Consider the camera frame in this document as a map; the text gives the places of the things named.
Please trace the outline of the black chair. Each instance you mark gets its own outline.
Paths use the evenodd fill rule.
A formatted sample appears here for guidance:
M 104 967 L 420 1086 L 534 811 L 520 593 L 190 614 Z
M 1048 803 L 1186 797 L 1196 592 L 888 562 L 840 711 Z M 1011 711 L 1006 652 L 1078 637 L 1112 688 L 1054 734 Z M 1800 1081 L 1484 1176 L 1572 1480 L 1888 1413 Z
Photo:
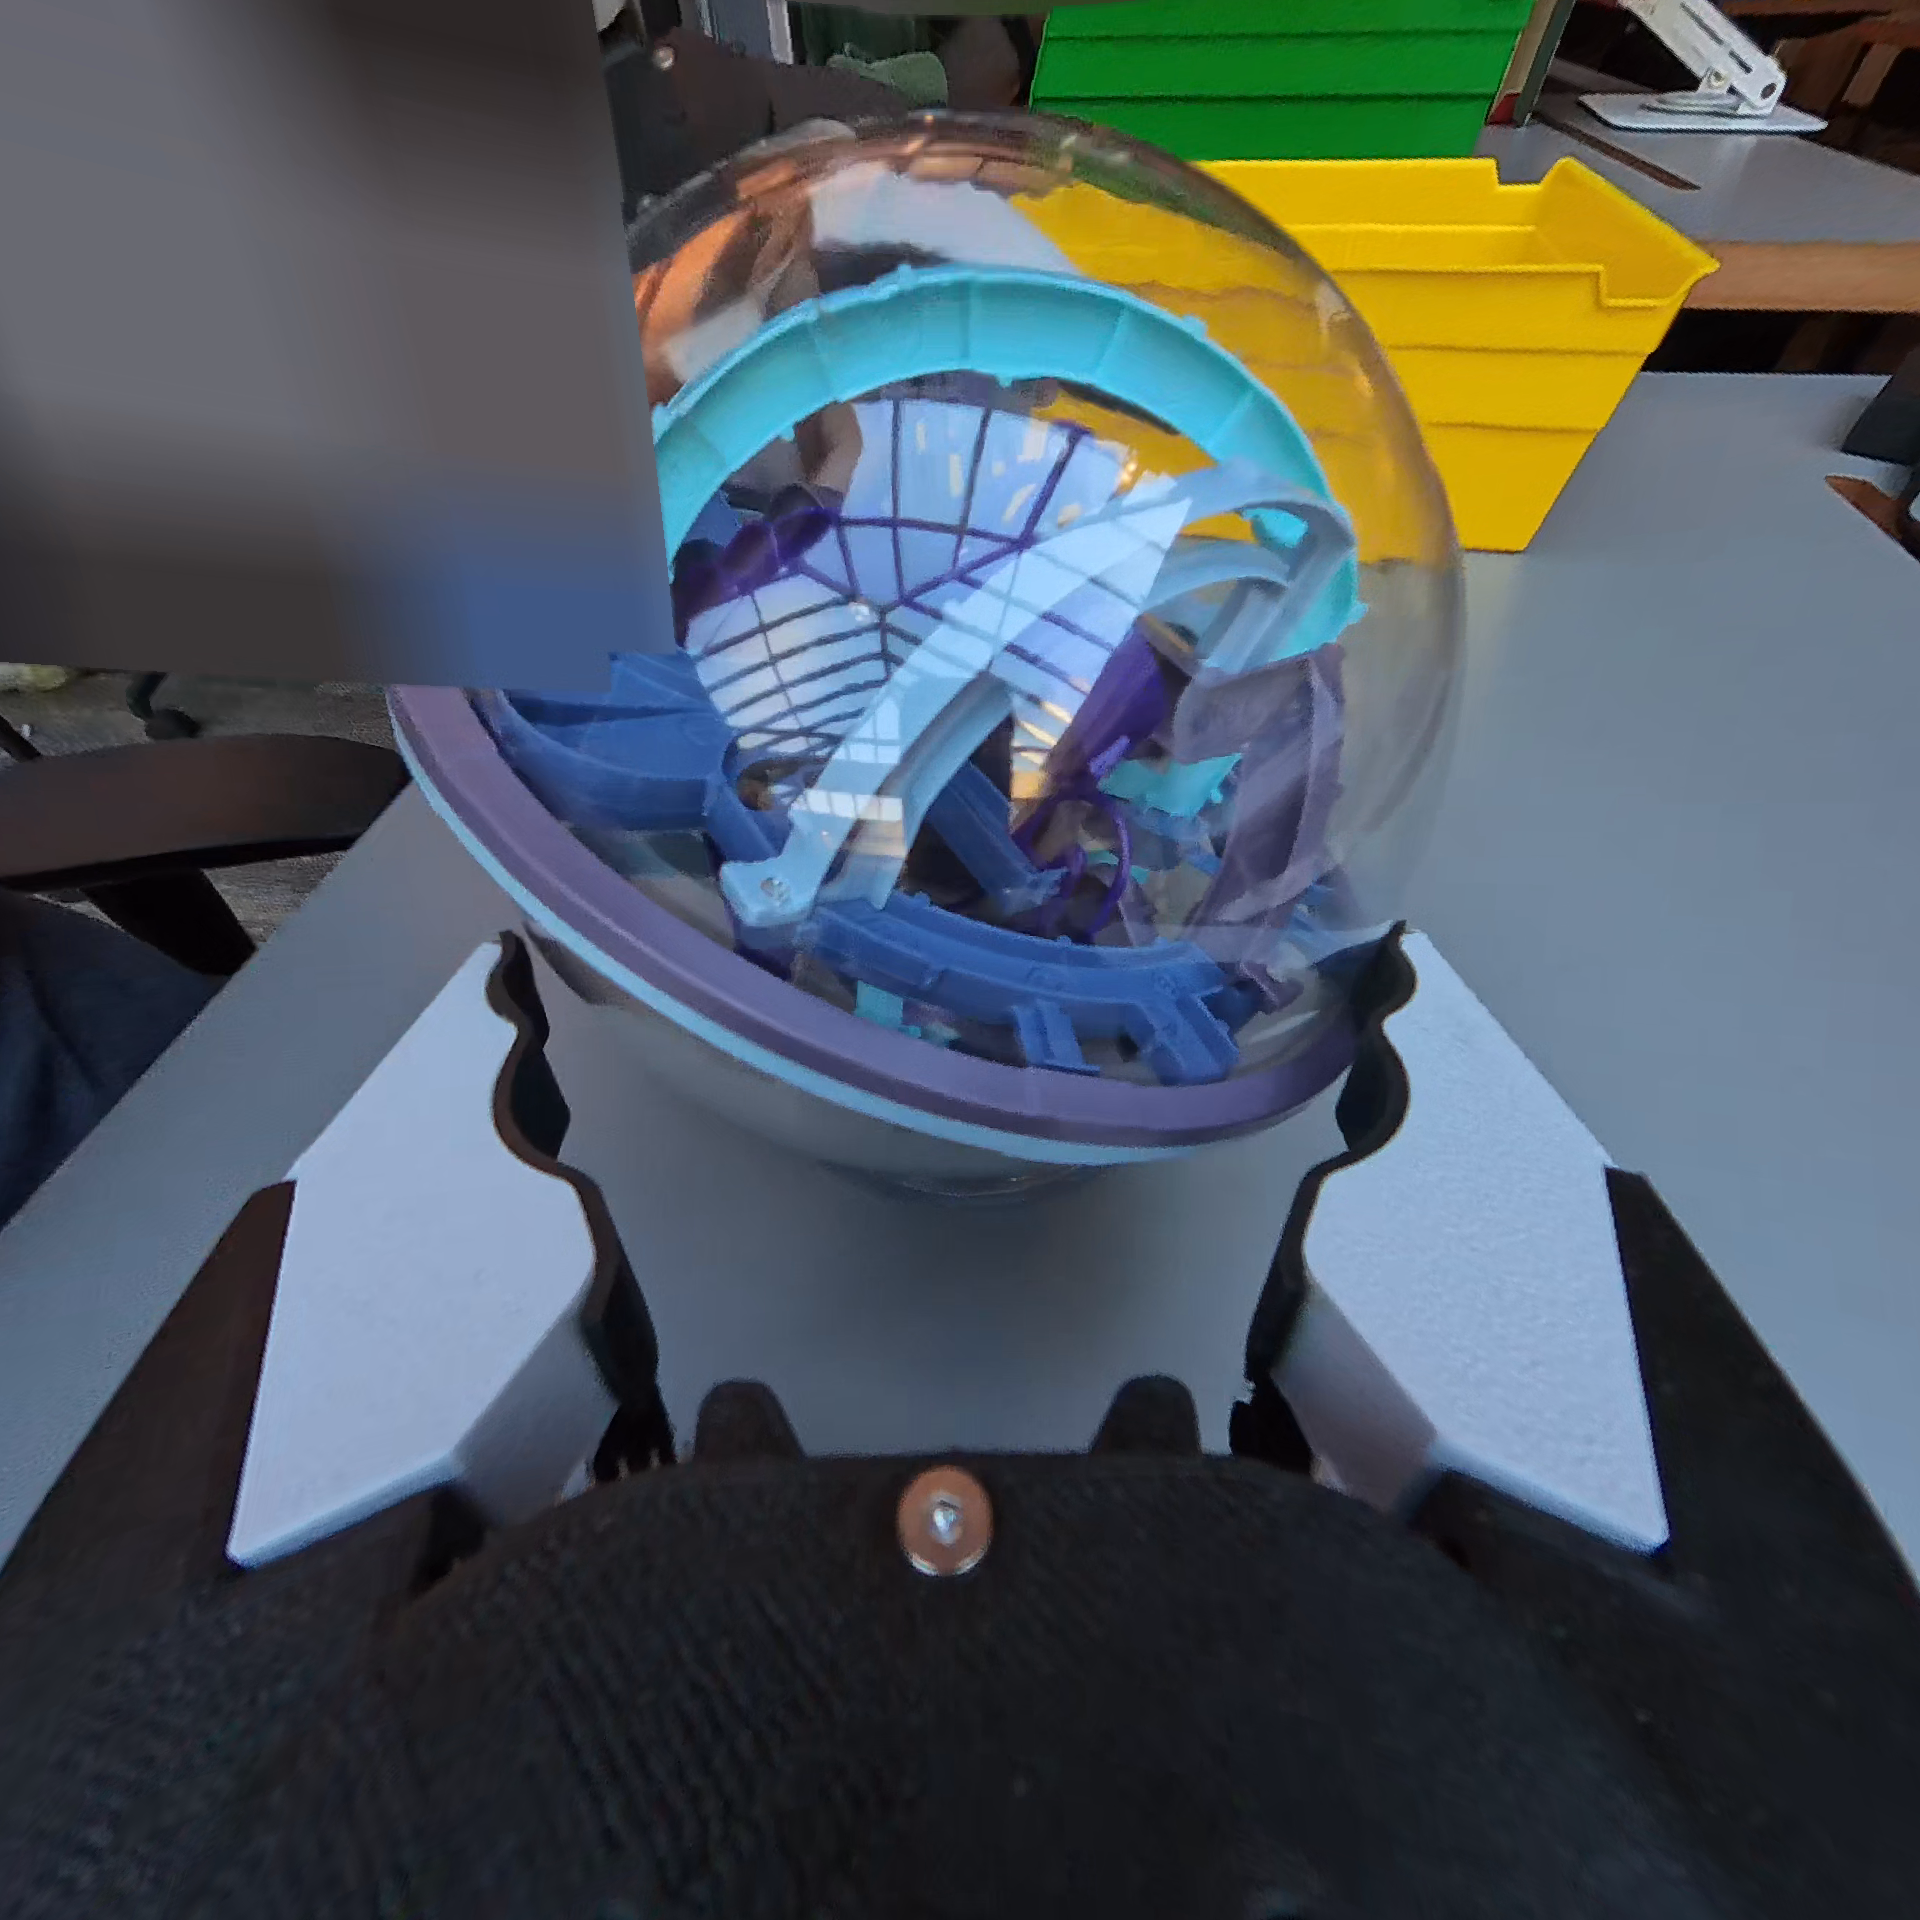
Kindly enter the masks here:
M 393 748 L 297 732 L 29 755 L 4 771 L 4 891 L 77 894 L 228 980 L 254 940 L 212 876 L 348 854 L 404 788 Z

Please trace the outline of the clear maze ball with purple ring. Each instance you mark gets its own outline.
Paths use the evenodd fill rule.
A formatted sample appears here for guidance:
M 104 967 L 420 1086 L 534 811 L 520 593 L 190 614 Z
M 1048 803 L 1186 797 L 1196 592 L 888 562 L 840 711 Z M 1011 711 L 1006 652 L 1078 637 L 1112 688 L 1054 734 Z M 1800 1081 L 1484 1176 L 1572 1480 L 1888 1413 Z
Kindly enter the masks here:
M 1258 374 L 1014 207 L 1219 239 L 1359 401 L 1353 515 Z M 1201 168 L 916 112 L 765 137 L 628 228 L 669 616 L 599 692 L 393 688 L 423 803 L 571 994 L 842 1165 L 1115 1165 L 1337 1086 L 1463 657 L 1367 323 Z

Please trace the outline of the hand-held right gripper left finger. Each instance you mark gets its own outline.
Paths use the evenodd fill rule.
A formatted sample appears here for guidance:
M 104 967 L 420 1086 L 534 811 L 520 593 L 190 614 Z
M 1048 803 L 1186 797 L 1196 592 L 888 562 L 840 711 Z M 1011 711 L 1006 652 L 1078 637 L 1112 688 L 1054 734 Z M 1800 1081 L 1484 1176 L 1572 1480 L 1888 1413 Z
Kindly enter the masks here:
M 657 1329 L 569 1126 L 531 955 L 495 935 L 290 1165 L 228 1561 L 436 1494 L 520 1524 L 673 1457 Z

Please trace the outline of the green plastic bin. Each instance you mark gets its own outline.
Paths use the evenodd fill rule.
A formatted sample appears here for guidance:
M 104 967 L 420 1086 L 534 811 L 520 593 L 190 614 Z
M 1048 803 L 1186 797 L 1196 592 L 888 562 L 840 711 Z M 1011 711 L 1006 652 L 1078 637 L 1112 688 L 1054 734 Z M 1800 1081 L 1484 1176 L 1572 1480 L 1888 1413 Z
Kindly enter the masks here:
M 1028 101 L 1182 160 L 1470 156 L 1532 2 L 1086 2 Z

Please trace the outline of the clear plastic ball stand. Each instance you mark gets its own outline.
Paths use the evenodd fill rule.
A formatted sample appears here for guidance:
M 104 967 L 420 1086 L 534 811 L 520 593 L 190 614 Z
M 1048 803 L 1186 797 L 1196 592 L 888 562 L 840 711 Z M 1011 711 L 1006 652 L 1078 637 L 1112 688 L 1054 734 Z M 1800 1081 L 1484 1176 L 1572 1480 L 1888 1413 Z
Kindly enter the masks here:
M 846 1178 L 882 1195 L 914 1198 L 925 1206 L 959 1209 L 1006 1209 L 1024 1206 L 1037 1195 L 1083 1189 L 1101 1176 L 1101 1165 L 1040 1165 L 1014 1162 L 1010 1171 L 902 1171 L 877 1165 L 851 1165 Z

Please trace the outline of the person's dark blue shirt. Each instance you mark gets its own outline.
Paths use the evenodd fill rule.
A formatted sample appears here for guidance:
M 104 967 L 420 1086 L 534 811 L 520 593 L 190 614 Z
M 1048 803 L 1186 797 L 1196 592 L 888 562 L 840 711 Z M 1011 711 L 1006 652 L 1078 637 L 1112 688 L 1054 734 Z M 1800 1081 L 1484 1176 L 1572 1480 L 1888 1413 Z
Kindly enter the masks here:
M 214 994 L 122 926 L 4 894 L 6 1224 Z

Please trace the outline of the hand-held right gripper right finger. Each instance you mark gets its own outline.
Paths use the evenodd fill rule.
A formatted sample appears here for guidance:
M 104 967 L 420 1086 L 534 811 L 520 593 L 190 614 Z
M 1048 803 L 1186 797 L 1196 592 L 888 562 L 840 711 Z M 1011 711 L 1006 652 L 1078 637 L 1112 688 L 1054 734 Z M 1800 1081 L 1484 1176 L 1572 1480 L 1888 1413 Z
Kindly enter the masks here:
M 1359 980 L 1334 1126 L 1260 1286 L 1230 1451 L 1381 1513 L 1463 1475 L 1664 1548 L 1612 1162 L 1424 935 Z

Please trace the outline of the grey table with wooden edge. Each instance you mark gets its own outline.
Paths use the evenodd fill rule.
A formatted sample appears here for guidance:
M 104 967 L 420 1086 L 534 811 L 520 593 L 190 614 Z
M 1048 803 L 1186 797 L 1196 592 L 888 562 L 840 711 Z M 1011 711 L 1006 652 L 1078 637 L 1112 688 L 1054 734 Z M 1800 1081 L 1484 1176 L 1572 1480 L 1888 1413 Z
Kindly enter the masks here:
M 1735 275 L 1705 281 L 1648 374 L 1891 375 L 1916 350 L 1916 301 L 1891 281 L 1916 259 L 1916 50 L 1891 54 L 1870 105 L 1828 112 L 1828 130 L 1631 135 L 1572 97 L 1526 129 L 1483 130 L 1502 184 L 1534 184 L 1577 156 Z

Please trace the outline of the yellow plastic bin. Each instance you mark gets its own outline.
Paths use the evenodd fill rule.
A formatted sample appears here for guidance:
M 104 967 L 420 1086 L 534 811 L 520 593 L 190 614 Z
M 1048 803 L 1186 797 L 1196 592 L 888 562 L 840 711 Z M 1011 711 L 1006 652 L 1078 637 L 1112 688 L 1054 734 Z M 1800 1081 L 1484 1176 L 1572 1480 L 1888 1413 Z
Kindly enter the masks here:
M 1390 362 L 1445 488 L 1463 550 L 1520 553 L 1629 383 L 1668 333 L 1712 253 L 1580 160 L 1502 184 L 1490 156 L 1204 160 L 1318 263 Z M 1066 263 L 1196 316 L 1306 429 L 1359 534 L 1359 558 L 1411 558 L 1407 506 L 1361 478 L 1359 401 L 1310 368 L 1304 320 L 1260 333 L 1219 239 L 1086 184 L 1018 194 Z

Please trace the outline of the white folding stand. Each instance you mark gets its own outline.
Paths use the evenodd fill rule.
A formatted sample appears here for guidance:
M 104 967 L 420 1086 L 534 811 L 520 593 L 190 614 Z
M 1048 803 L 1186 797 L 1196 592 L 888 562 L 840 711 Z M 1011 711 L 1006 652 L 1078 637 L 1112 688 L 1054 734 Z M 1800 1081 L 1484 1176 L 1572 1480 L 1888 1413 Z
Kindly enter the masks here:
M 1687 93 L 1587 93 L 1577 105 L 1612 130 L 1639 135 L 1818 135 L 1825 119 L 1790 109 L 1785 72 L 1713 2 L 1619 2 L 1677 58 Z

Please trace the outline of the dark green box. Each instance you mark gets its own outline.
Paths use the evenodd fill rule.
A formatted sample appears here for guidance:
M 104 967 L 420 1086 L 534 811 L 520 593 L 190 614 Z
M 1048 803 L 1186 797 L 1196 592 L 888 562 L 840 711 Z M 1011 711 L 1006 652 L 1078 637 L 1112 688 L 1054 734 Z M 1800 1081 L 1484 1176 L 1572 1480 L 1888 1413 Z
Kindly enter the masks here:
M 1490 129 L 1526 129 L 1534 113 L 1542 93 L 1547 84 L 1547 72 L 1555 67 L 1557 47 L 1568 34 L 1572 0 L 1547 2 L 1539 0 L 1526 12 L 1520 37 L 1512 50 L 1507 69 L 1494 93 L 1494 101 L 1484 113 Z

